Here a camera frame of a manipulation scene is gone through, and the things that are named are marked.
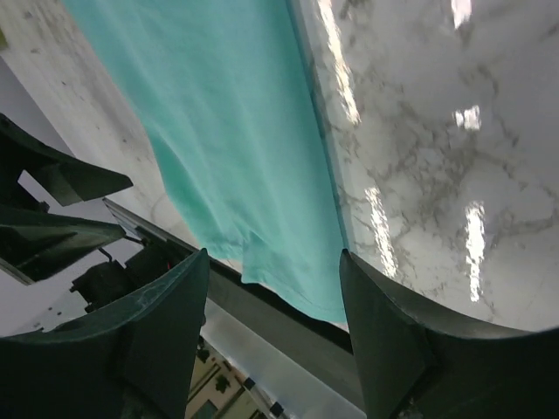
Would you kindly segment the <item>teal t shirt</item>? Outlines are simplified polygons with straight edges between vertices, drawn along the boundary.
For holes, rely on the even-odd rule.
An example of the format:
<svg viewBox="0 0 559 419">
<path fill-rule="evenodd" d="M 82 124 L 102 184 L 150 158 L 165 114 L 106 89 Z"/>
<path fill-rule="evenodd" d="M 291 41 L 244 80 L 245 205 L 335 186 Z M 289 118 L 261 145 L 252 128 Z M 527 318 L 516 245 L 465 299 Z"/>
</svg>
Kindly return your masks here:
<svg viewBox="0 0 559 419">
<path fill-rule="evenodd" d="M 284 1 L 68 1 L 209 253 L 307 316 L 346 319 L 328 164 Z"/>
</svg>

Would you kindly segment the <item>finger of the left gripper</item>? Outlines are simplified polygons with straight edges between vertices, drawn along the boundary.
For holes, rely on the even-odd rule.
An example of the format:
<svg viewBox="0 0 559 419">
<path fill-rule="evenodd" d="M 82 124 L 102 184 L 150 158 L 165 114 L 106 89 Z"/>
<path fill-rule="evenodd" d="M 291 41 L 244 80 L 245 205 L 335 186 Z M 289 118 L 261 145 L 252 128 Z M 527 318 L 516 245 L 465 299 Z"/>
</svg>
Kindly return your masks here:
<svg viewBox="0 0 559 419">
<path fill-rule="evenodd" d="M 2 114 L 1 202 L 20 208 L 37 208 L 35 198 L 18 183 L 23 172 L 62 206 L 99 199 L 133 186 L 126 175 L 45 145 Z"/>
<path fill-rule="evenodd" d="M 19 282 L 40 282 L 125 236 L 118 224 L 3 205 L 1 270 Z"/>
</svg>

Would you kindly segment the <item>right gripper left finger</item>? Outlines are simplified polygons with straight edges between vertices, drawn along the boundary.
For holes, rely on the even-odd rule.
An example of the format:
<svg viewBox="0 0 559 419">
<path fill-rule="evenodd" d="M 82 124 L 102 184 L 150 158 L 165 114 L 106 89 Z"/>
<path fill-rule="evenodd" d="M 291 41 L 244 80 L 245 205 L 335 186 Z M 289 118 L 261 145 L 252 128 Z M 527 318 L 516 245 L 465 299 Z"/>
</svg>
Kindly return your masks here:
<svg viewBox="0 0 559 419">
<path fill-rule="evenodd" d="M 200 250 L 92 313 L 3 337 L 1 416 L 183 418 L 209 276 Z"/>
</svg>

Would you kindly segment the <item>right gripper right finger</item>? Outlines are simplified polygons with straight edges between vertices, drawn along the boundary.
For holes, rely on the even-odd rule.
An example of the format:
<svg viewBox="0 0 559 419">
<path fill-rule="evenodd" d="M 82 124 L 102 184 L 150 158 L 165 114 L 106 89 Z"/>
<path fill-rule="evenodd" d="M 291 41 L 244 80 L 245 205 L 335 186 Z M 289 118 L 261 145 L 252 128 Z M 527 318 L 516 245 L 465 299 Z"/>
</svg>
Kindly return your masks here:
<svg viewBox="0 0 559 419">
<path fill-rule="evenodd" d="M 370 418 L 555 418 L 558 332 L 456 312 L 340 258 L 349 335 Z"/>
</svg>

